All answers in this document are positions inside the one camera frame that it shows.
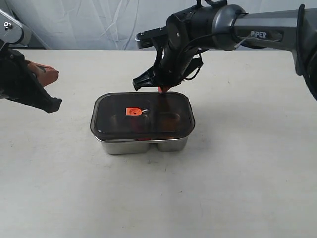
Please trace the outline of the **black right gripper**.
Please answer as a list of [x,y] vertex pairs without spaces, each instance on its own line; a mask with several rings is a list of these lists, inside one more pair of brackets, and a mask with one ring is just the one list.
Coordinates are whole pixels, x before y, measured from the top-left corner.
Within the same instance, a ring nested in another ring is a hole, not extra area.
[[161,94],[183,81],[192,80],[203,66],[198,47],[190,47],[185,52],[173,50],[170,44],[157,51],[156,59],[149,69],[132,80],[135,90],[156,87]]

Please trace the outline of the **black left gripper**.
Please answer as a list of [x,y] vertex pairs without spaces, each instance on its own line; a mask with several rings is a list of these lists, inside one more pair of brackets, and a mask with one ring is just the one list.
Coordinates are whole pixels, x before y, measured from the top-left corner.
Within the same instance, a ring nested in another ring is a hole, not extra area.
[[18,50],[0,43],[0,98],[41,109],[59,110],[62,99],[52,97],[45,87],[56,82],[59,71],[29,61]]

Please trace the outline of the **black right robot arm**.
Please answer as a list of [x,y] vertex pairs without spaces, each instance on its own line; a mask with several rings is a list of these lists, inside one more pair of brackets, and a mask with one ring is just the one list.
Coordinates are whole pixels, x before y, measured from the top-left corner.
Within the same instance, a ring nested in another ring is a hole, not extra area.
[[203,52],[243,46],[291,52],[296,74],[317,94],[317,11],[303,4],[297,10],[249,14],[225,0],[206,6],[197,1],[169,16],[164,27],[138,33],[136,41],[140,49],[154,47],[157,53],[153,66],[133,79],[136,90],[166,91],[196,77]]

